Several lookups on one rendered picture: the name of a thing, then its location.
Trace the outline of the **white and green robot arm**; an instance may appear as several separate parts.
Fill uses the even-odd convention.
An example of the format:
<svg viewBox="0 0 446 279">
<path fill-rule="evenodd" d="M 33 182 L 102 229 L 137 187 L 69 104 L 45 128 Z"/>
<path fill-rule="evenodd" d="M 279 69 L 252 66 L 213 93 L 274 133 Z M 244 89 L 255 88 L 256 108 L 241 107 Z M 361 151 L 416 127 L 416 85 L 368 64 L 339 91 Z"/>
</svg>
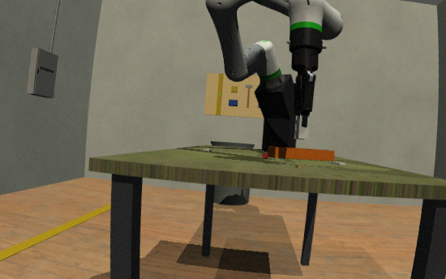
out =
<svg viewBox="0 0 446 279">
<path fill-rule="evenodd" d="M 285 83 L 270 41 L 260 41 L 243 50 L 237 10 L 251 1 L 289 17 L 287 43 L 291 53 L 300 48 L 321 53 L 327 48 L 322 40 L 334 39 L 343 29 L 341 14 L 325 0 L 206 0 L 221 43 L 225 74 L 234 82 L 243 81 L 257 72 L 259 85 L 264 91 L 277 89 Z"/>
</svg>

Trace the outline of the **orange three-compartment bin rack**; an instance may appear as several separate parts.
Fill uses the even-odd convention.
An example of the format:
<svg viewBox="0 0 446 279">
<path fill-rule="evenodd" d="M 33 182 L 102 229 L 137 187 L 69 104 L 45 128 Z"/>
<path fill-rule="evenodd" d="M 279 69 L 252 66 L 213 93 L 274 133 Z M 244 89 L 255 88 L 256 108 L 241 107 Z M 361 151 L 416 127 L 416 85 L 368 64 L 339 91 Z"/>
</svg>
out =
<svg viewBox="0 0 446 279">
<path fill-rule="evenodd" d="M 328 150 L 268 146 L 268 156 L 275 158 L 334 161 L 334 154 L 335 151 Z"/>
</svg>

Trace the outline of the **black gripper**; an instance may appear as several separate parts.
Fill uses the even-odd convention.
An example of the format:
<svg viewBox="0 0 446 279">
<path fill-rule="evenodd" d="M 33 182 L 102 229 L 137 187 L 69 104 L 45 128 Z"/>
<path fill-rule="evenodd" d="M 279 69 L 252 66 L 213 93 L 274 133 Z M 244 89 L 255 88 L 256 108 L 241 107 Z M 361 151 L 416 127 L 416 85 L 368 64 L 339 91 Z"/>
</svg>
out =
<svg viewBox="0 0 446 279">
<path fill-rule="evenodd" d="M 300 48 L 292 51 L 291 67 L 298 73 L 294 83 L 294 114 L 296 114 L 294 138 L 297 140 L 308 140 L 309 114 L 313 106 L 316 78 L 312 72 L 318 70 L 318 59 L 319 52 L 315 49 Z"/>
</svg>

